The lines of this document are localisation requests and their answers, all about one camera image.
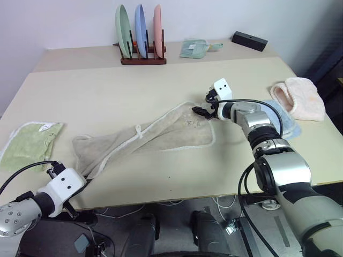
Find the black rectangular block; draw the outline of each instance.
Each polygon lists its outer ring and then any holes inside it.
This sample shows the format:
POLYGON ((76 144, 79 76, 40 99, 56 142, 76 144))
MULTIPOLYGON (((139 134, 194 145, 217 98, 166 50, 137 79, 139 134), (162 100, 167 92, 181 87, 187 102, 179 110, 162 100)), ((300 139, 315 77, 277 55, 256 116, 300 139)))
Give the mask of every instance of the black rectangular block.
POLYGON ((267 40, 260 39, 258 37, 244 34, 242 32, 236 31, 232 37, 232 42, 236 44, 241 44, 242 46, 255 49, 262 52, 268 43, 267 40))

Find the pink towel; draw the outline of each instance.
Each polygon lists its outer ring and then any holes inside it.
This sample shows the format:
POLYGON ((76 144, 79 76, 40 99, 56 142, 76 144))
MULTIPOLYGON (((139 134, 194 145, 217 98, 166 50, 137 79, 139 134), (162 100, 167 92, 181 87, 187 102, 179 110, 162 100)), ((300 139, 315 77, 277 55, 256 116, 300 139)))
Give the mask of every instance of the pink towel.
POLYGON ((323 100, 316 86, 306 78, 289 78, 272 86, 270 94, 295 119, 322 122, 325 116, 323 100))

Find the white wall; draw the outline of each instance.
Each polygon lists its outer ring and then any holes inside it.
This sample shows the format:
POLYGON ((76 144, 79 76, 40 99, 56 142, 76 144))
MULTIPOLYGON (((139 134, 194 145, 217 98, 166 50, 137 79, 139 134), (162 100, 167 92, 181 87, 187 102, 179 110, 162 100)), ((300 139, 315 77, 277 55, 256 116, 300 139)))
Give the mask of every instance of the white wall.
POLYGON ((44 49, 116 42, 121 3, 132 21, 142 3, 149 27, 160 3, 166 41, 227 38, 236 30, 267 39, 299 75, 342 36, 342 0, 0 0, 0 114, 44 49))

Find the small green cloth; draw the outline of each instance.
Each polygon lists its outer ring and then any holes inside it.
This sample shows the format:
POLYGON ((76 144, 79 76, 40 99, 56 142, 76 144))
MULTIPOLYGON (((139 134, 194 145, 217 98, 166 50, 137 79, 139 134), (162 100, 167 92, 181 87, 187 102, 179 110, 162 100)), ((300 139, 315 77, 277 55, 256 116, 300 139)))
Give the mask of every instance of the small green cloth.
MULTIPOLYGON (((62 127, 63 123, 30 122, 15 130, 0 152, 0 170, 15 172, 31 163, 50 159, 54 140, 62 127)), ((31 169, 43 171, 45 167, 31 169)))

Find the blue plate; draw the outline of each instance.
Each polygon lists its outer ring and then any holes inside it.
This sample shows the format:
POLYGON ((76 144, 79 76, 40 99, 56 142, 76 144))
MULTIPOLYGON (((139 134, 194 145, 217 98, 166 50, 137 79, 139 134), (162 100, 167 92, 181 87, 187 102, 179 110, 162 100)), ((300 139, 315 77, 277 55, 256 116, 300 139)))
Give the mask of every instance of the blue plate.
POLYGON ((141 4, 137 6, 136 11, 135 11, 135 30, 136 30, 136 39, 137 39, 137 46, 138 46, 139 53, 144 58, 146 58, 145 44, 144 44, 144 42, 146 42, 146 27, 145 27, 143 6, 141 4))

